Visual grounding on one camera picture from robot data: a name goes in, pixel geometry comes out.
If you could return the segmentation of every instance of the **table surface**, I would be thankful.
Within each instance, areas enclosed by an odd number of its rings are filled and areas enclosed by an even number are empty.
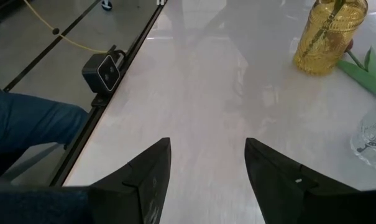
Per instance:
[[[112,173],[161,137],[172,171],[161,223],[263,223],[247,137],[357,189],[376,170],[349,138],[374,97],[339,70],[309,77],[292,57],[313,1],[170,0],[65,185]],[[376,1],[355,35],[376,50]]]

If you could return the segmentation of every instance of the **concrete floor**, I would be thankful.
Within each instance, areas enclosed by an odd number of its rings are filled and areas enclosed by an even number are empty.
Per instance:
[[[36,0],[31,4],[49,24],[58,27],[62,32],[93,2]],[[93,49],[108,50],[112,44],[116,44],[119,49],[127,50],[144,29],[157,5],[154,0],[125,0],[112,3],[111,12],[104,11],[100,3],[97,4],[67,37]],[[55,38],[26,6],[5,17],[0,24],[0,87],[7,86]],[[81,69],[92,54],[61,40],[11,92],[71,103],[89,111],[94,94],[85,83]],[[17,164],[51,146],[49,144],[29,149]],[[62,146],[53,148],[55,149],[48,156],[15,178],[12,183],[46,184],[53,168],[63,155]]]

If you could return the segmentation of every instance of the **yellow glass vase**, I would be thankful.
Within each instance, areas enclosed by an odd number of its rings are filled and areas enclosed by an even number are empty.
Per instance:
[[[366,0],[316,0],[294,55],[294,64],[311,75],[336,66],[367,13]]]

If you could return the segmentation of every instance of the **clear glass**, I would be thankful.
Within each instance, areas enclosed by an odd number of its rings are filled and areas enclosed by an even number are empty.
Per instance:
[[[352,136],[351,148],[360,159],[376,168],[376,102]]]
[[[294,64],[312,75],[336,66],[367,13],[366,0],[317,0],[294,55]]]

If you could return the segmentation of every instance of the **blue jeans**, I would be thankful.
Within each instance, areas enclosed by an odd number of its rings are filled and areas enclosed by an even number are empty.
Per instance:
[[[50,142],[69,144],[87,117],[75,105],[0,92],[0,154]]]

